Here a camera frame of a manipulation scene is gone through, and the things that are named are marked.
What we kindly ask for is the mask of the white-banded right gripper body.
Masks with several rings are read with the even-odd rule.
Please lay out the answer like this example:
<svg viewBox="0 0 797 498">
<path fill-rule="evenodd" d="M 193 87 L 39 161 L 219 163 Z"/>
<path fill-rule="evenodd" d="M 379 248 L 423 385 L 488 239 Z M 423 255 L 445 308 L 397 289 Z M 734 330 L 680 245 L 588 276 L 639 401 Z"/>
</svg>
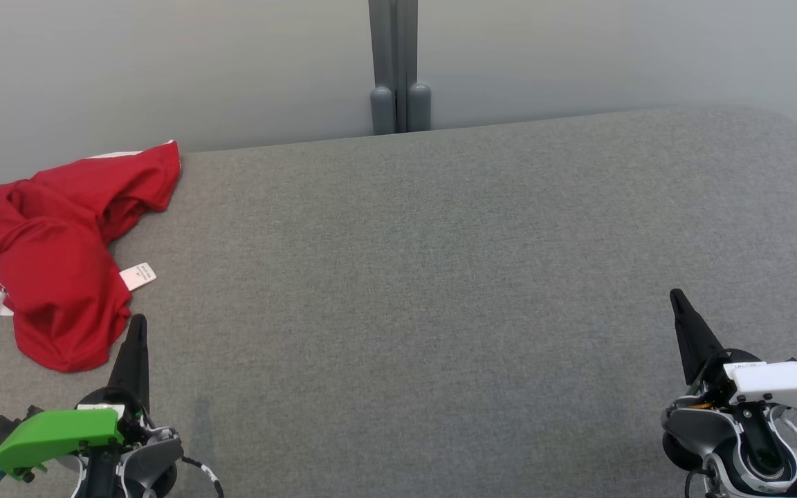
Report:
<svg viewBox="0 0 797 498">
<path fill-rule="evenodd" d="M 725 362 L 714 373 L 709 382 L 730 405 L 773 403 L 797 409 L 797 360 Z"/>
</svg>

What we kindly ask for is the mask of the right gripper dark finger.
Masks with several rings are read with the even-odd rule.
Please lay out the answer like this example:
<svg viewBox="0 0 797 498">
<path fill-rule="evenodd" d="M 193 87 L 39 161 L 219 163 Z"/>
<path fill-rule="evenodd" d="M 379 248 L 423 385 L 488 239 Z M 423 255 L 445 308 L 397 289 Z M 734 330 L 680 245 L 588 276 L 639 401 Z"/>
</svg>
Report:
<svg viewBox="0 0 797 498">
<path fill-rule="evenodd" d="M 724 347 L 705 319 L 693 308 L 683 290 L 670 291 L 670 303 L 675 319 L 678 351 L 682 362 L 684 382 L 692 387 L 706 363 Z"/>
</svg>

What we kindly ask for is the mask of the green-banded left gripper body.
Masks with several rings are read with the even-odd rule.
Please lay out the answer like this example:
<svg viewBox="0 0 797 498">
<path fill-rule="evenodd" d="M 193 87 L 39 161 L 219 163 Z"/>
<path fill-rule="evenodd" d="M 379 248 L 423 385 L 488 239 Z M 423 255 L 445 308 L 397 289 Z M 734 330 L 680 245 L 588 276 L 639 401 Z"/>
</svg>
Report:
<svg viewBox="0 0 797 498">
<path fill-rule="evenodd" d="M 72 409 L 29 407 L 23 419 L 0 416 L 0 475 L 31 480 L 47 461 L 120 457 L 149 440 L 149 413 L 124 404 L 107 387 L 92 391 Z"/>
</svg>

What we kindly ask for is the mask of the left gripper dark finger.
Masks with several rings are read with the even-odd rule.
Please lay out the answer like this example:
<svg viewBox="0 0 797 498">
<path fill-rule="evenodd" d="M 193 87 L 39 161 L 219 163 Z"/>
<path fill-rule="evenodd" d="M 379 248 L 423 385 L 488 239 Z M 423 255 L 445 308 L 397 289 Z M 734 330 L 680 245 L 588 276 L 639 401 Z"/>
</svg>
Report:
<svg viewBox="0 0 797 498">
<path fill-rule="evenodd" d="M 149 349 L 147 319 L 135 314 L 129 320 L 107 389 L 124 404 L 149 413 Z"/>
</svg>

